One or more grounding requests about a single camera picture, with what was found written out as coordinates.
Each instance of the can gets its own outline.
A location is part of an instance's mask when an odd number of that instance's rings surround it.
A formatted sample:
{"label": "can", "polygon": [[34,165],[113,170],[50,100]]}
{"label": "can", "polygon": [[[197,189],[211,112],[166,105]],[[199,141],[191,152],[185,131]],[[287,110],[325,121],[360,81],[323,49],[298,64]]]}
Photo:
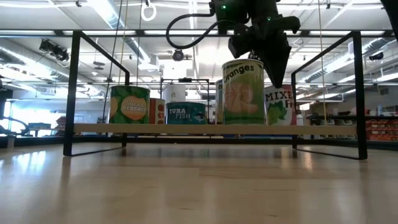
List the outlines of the can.
{"label": "can", "polygon": [[167,124],[206,124],[206,105],[194,102],[167,103]]}
{"label": "can", "polygon": [[267,124],[290,126],[297,124],[291,85],[282,88],[270,86],[264,89],[267,109]]}
{"label": "can", "polygon": [[150,90],[137,86],[111,87],[109,123],[147,124]]}
{"label": "can", "polygon": [[253,59],[223,65],[224,124],[264,124],[264,64]]}
{"label": "can", "polygon": [[165,100],[150,99],[149,124],[165,124],[165,104]]}
{"label": "can", "polygon": [[223,80],[216,82],[216,124],[223,124]]}

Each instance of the security camera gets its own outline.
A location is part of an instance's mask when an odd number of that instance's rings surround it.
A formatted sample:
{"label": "security camera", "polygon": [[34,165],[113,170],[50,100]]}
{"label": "security camera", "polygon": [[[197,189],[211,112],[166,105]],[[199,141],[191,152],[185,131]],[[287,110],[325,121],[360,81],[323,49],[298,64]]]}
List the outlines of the security camera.
{"label": "security camera", "polygon": [[173,60],[175,60],[176,62],[180,62],[183,59],[184,59],[184,53],[182,53],[182,50],[176,49],[173,54]]}

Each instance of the ceiling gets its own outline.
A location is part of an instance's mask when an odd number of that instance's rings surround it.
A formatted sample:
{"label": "ceiling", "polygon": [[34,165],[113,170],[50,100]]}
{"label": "ceiling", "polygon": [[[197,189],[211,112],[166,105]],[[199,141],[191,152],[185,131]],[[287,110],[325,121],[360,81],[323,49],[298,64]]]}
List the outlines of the ceiling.
{"label": "ceiling", "polygon": [[[199,13],[208,13],[208,0],[169,0],[169,1],[155,1],[151,3],[156,5],[157,14],[151,21],[145,21],[141,18],[141,1],[114,1],[116,9],[121,7],[121,19],[126,20],[126,27],[135,30],[148,30],[160,29],[164,30],[170,21],[181,14],[190,12],[189,5],[192,3],[193,11]],[[3,22],[1,29],[8,30],[99,30],[109,29],[109,25],[100,16],[98,11],[89,5],[88,1],[80,1],[82,7],[74,6],[75,1],[68,0],[14,0],[14,1],[1,1],[0,0],[0,20]],[[320,24],[323,30],[390,30],[391,25],[388,20],[387,14],[382,10],[381,3],[378,0],[330,0],[331,8],[326,9],[326,1],[321,1],[321,21],[319,20],[318,1],[316,0],[281,0],[278,3],[279,12],[284,16],[297,16],[301,23],[303,30],[319,30]],[[150,16],[151,9],[146,9],[145,14]],[[189,19],[185,19],[176,23],[173,29],[207,29],[212,23],[216,21],[215,17],[210,18],[197,18],[190,23]],[[55,60],[49,56],[44,55],[39,46],[44,39],[43,37],[8,37],[3,36],[8,41],[17,44],[23,49],[37,54],[44,59],[40,59],[37,63],[43,63],[44,60]],[[46,37],[46,39],[65,47],[68,52],[72,48],[72,38],[69,37]],[[113,37],[99,37],[93,38],[104,48],[110,55],[113,54],[117,60],[122,60],[125,66],[131,73],[131,81],[135,82],[138,77],[138,82],[146,82],[146,87],[152,89],[159,89],[159,85],[151,85],[147,82],[159,82],[160,74],[162,72],[153,70],[140,70],[137,69],[137,57],[132,53],[131,49],[123,44],[121,38]],[[301,65],[308,62],[312,57],[325,50],[331,44],[338,41],[340,37],[294,37],[289,36],[288,41],[292,46],[289,63],[286,69],[285,81],[290,81],[290,74],[298,69]],[[191,37],[173,37],[172,40],[177,44],[189,44],[192,41]],[[363,45],[374,41],[375,38],[364,38]],[[170,52],[174,49],[171,47],[165,37],[141,37],[136,38],[140,47],[147,53],[158,56],[161,67],[163,66],[177,66],[180,67],[182,63],[186,66],[188,77],[208,78],[211,82],[219,80],[222,76],[221,66],[229,60],[233,60],[233,56],[228,50],[228,37],[208,37],[203,39],[195,47],[195,62],[197,65],[197,73],[194,72],[192,55],[193,48],[184,50],[185,55],[189,55],[189,60],[186,62],[174,63],[171,60]],[[330,53],[323,57],[323,64],[326,66],[329,62],[334,61],[340,56],[348,53],[348,46],[351,41],[347,41],[337,48],[333,49]],[[397,44],[393,43],[386,49],[386,58],[394,59]],[[103,62],[104,70],[97,71],[98,74],[93,75],[94,72],[93,62]],[[385,63],[389,60],[386,59],[382,62],[368,62],[366,65],[376,66],[375,63]],[[56,66],[52,69],[57,70],[68,69],[69,62],[54,64]],[[297,75],[298,81],[305,81],[305,78],[316,72],[321,68],[322,60],[317,60],[302,72]],[[79,66],[79,79],[82,81],[91,82],[104,82],[109,74],[114,82],[119,81],[119,69],[113,66],[110,70],[110,61],[102,56],[100,53],[84,40],[80,46],[80,66]],[[353,74],[353,64],[349,63],[344,67],[339,67],[332,74],[325,75],[325,82],[335,83],[339,80]],[[124,81],[124,74],[120,74],[120,82]],[[3,79],[3,82],[25,81],[18,78]],[[322,79],[315,79],[311,82],[322,82]],[[29,84],[33,89],[37,85]],[[6,88],[15,88],[14,86],[5,86]],[[318,91],[317,86],[303,87],[299,89],[300,93],[311,93]]]}

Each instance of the wooden board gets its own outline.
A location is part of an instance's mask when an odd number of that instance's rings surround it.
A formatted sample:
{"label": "wooden board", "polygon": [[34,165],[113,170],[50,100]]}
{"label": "wooden board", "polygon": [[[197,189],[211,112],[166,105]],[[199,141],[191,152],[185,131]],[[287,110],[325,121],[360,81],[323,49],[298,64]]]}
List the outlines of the wooden board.
{"label": "wooden board", "polygon": [[189,124],[75,124],[75,132],[142,134],[330,134],[356,135],[356,126],[266,126]]}

